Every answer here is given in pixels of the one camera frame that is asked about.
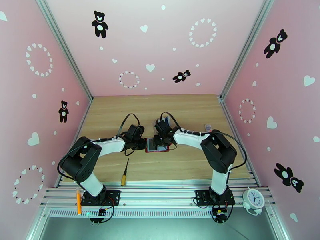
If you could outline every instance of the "white heart decal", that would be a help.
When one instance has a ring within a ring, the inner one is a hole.
[[[40,141],[39,141],[39,135],[37,132],[33,132],[31,134],[31,138],[28,139],[28,145],[29,146],[35,146],[37,144],[39,144]]]
[[[0,11],[0,20],[8,21],[6,14],[4,12],[2,12],[2,11]]]
[[[140,30],[142,30],[144,33],[147,33],[148,26],[147,25],[140,26]]]
[[[306,75],[303,78],[303,83],[304,83],[305,87],[312,85],[315,81],[316,81],[316,79],[314,77],[310,77],[308,75]]]
[[[298,222],[298,218],[297,218],[297,216],[296,216],[295,213],[291,213],[291,214],[290,214],[290,218],[291,218],[292,220],[294,220],[295,222]]]
[[[277,128],[278,124],[273,120],[273,117],[268,117],[267,120],[267,128],[275,129]]]
[[[154,64],[147,64],[146,65],[146,69],[149,71],[149,72],[152,72],[155,68],[155,65]]]

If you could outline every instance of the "white alarm clock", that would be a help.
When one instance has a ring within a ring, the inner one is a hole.
[[[243,207],[247,210],[249,214],[253,216],[261,214],[262,208],[264,207],[264,198],[261,192],[254,188],[249,188],[243,193],[242,198]]]

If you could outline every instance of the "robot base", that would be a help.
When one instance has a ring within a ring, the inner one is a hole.
[[[107,190],[105,186],[103,186],[103,189],[98,194],[98,196],[93,197],[91,194],[89,194],[87,191],[83,193],[83,197],[81,200],[82,206],[112,206],[114,203],[114,206],[119,205],[120,200],[120,190]]]
[[[210,187],[208,190],[196,190],[195,193],[198,206],[236,204],[229,188],[221,195],[215,193]]]

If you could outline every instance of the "screwdriver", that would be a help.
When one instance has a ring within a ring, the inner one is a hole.
[[[127,167],[128,167],[128,162],[129,162],[129,158],[127,161],[127,165],[126,165],[126,169],[123,172],[122,178],[121,178],[121,186],[123,187],[126,183],[126,179],[127,179]]]

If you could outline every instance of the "orange pen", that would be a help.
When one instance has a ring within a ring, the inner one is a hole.
[[[78,209],[78,216],[81,215],[81,200],[80,200],[80,191],[77,189],[77,209]]]

